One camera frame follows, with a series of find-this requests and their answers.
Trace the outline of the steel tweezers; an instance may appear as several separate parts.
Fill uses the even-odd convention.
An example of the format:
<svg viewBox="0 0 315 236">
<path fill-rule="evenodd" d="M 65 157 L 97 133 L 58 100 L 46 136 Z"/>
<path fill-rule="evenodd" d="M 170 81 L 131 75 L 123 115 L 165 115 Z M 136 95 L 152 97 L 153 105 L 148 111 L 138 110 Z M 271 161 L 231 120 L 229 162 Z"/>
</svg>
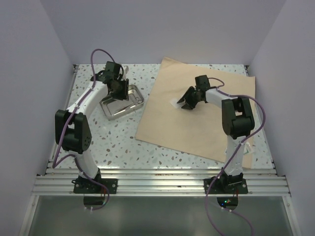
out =
<svg viewBox="0 0 315 236">
<path fill-rule="evenodd" d="M 136 107 L 136 105 L 130 104 L 130 105 L 128 105 L 128 106 L 121 107 L 121 108 L 117 109 L 115 112 L 116 112 L 116 113 L 121 113 L 121 112 L 123 112 L 123 111 L 126 111 L 126 110 L 131 109 L 131 108 L 134 108 L 134 107 Z"/>
</svg>

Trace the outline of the small steel scissors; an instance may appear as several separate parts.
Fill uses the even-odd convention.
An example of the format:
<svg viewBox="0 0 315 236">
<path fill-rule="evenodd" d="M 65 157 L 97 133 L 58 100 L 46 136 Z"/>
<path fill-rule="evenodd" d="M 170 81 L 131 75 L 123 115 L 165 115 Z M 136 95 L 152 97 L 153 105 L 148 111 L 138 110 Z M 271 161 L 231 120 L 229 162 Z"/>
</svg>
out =
<svg viewBox="0 0 315 236">
<path fill-rule="evenodd" d="M 139 98 L 139 97 L 136 97 L 134 100 L 135 100 L 135 104 L 136 105 L 139 105 L 139 104 L 143 103 L 143 100 L 141 98 Z"/>
</svg>

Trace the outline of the stainless steel tray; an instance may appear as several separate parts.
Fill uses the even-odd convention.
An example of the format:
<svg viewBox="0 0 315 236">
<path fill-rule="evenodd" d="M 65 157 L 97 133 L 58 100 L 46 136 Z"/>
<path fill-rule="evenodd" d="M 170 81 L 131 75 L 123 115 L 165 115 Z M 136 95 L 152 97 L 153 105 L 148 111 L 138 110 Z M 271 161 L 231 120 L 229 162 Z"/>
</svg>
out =
<svg viewBox="0 0 315 236">
<path fill-rule="evenodd" d="M 101 108 L 108 120 L 114 120 L 114 119 L 120 118 L 122 116 L 130 114 L 131 112 L 136 111 L 143 107 L 145 99 L 141 91 L 135 84 L 129 85 L 128 97 L 129 97 L 129 100 L 117 100 L 117 99 L 112 99 L 109 96 L 106 96 L 104 99 L 101 100 L 100 102 Z M 143 103 L 136 105 L 135 100 L 134 100 L 136 97 L 141 98 L 143 100 Z M 128 106 L 130 104 L 134 104 L 136 105 L 136 107 L 128 109 L 121 113 L 115 112 L 117 109 Z"/>
</svg>

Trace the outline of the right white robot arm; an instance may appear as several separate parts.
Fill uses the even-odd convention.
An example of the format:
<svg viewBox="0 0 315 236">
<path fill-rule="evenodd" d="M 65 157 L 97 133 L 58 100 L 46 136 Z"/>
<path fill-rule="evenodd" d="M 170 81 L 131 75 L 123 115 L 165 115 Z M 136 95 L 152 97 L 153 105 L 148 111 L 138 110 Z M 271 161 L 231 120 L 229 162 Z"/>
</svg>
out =
<svg viewBox="0 0 315 236">
<path fill-rule="evenodd" d="M 193 110 L 199 102 L 210 103 L 221 109 L 222 128 L 227 136 L 226 161 L 223 173 L 227 175 L 219 181 L 221 191 L 232 192 L 237 187 L 235 176 L 243 172 L 243 156 L 246 140 L 255 127 L 251 107 L 251 97 L 231 95 L 221 91 L 225 83 L 212 86 L 206 75 L 195 77 L 195 86 L 191 86 L 177 101 L 182 109 Z"/>
</svg>

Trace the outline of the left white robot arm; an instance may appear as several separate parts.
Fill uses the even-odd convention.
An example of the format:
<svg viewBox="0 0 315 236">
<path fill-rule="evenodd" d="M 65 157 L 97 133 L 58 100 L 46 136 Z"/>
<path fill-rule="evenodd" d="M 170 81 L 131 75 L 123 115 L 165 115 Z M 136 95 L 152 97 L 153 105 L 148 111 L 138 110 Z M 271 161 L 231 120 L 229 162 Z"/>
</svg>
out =
<svg viewBox="0 0 315 236">
<path fill-rule="evenodd" d="M 55 113 L 55 139 L 58 144 L 52 167 L 57 167 L 64 159 L 74 157 L 79 176 L 87 178 L 85 187 L 91 193 L 101 190 L 102 180 L 97 178 L 98 167 L 95 164 L 90 145 L 92 133 L 88 119 L 97 105 L 105 98 L 128 100 L 128 79 L 124 78 L 123 67 L 108 61 L 105 69 L 95 73 L 84 93 L 67 109 Z"/>
</svg>

